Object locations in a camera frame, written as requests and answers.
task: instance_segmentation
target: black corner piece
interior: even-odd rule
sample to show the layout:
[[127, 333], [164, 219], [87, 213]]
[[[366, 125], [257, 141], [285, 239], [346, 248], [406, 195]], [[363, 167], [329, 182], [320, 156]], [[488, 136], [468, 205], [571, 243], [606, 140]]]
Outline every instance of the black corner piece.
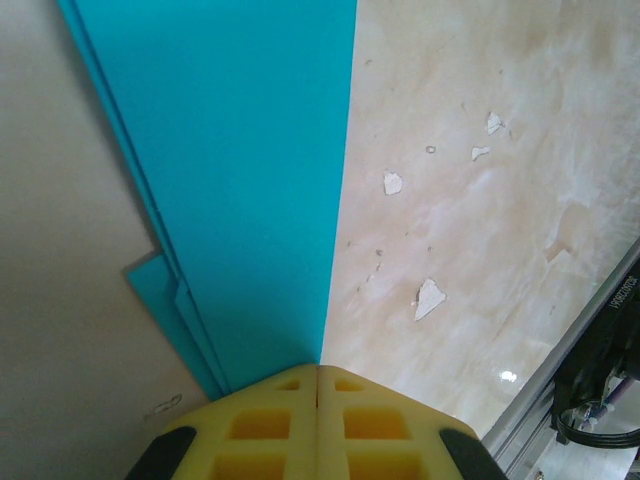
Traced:
[[180, 427], [156, 437], [125, 480], [171, 480], [195, 436], [195, 428]]
[[464, 480], [508, 480], [480, 440], [452, 428], [440, 430], [440, 438]]

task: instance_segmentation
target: beige marble surface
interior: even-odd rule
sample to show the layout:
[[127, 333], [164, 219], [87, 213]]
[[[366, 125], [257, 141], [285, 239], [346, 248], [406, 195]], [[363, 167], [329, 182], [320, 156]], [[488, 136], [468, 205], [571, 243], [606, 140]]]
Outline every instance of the beige marble surface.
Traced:
[[323, 361], [484, 435], [640, 234], [640, 3], [361, 0], [350, 115]]

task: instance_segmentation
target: blue panel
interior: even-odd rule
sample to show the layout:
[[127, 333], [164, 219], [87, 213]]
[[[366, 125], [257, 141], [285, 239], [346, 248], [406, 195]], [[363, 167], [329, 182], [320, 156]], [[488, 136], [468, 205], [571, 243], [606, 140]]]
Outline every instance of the blue panel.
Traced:
[[154, 257], [128, 274], [129, 283], [155, 318], [173, 348], [211, 400], [223, 396], [205, 358], [200, 353], [180, 313], [173, 305], [177, 283], [163, 255]]
[[91, 75], [96, 91], [100, 96], [104, 109], [106, 110], [109, 121], [111, 122], [111, 127], [118, 139], [118, 143], [120, 144], [122, 153], [127, 161], [129, 170], [131, 170], [142, 201], [147, 208], [147, 213], [149, 214], [153, 228], [155, 229], [156, 235], [160, 240], [160, 244], [164, 249], [166, 260], [169, 262], [174, 276], [176, 278], [181, 277], [178, 262], [175, 258], [169, 237], [167, 236], [164, 223], [155, 205], [153, 195], [149, 190], [149, 186], [147, 185], [147, 181], [142, 169], [140, 168], [140, 164], [138, 163], [138, 156], [136, 154], [135, 147], [131, 141], [129, 132], [127, 132], [126, 125], [123, 123], [122, 116], [115, 103], [107, 79], [104, 76], [104, 72], [98, 63], [98, 59], [95, 57], [93, 45], [90, 42], [88, 33], [76, 9], [76, 5], [73, 0], [60, 0], [59, 3], [69, 25], [69, 29], [71, 30], [71, 34], [76, 41], [78, 50], [87, 64], [89, 75]]
[[[169, 264], [165, 259], [165, 266], [168, 267], [168, 265]], [[178, 281], [178, 288], [175, 290], [174, 305], [180, 312], [180, 316], [182, 317], [184, 324], [189, 329], [189, 332], [191, 332], [196, 345], [207, 361], [209, 370], [213, 373], [213, 376], [218, 382], [218, 385], [220, 385], [222, 392], [224, 394], [231, 393], [229, 383], [220, 366], [218, 355], [216, 354], [204, 326], [202, 325], [202, 320], [200, 315], [198, 315], [198, 310], [193, 302], [189, 290], [187, 290], [187, 284], [182, 280]]]
[[230, 388], [319, 361], [355, 1], [75, 5]]

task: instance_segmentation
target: black cable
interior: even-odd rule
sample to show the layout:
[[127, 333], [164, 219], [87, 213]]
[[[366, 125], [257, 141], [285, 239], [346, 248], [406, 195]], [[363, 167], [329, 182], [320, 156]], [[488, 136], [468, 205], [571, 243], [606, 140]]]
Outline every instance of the black cable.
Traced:
[[564, 435], [568, 440], [593, 448], [622, 449], [640, 447], [640, 428], [626, 433], [589, 433], [582, 432], [567, 425], [558, 415], [558, 432]]

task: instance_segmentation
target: yellow foam block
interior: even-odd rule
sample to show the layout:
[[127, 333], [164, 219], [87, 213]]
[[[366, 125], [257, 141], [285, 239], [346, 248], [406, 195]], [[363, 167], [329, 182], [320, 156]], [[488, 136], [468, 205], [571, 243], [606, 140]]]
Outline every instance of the yellow foam block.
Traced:
[[318, 372], [318, 480], [462, 480], [439, 436], [466, 424], [336, 367]]
[[197, 434], [172, 480], [461, 480], [464, 423], [336, 367], [305, 365], [171, 424]]
[[316, 471], [317, 366], [247, 387], [171, 424], [197, 435], [173, 480], [301, 480]]

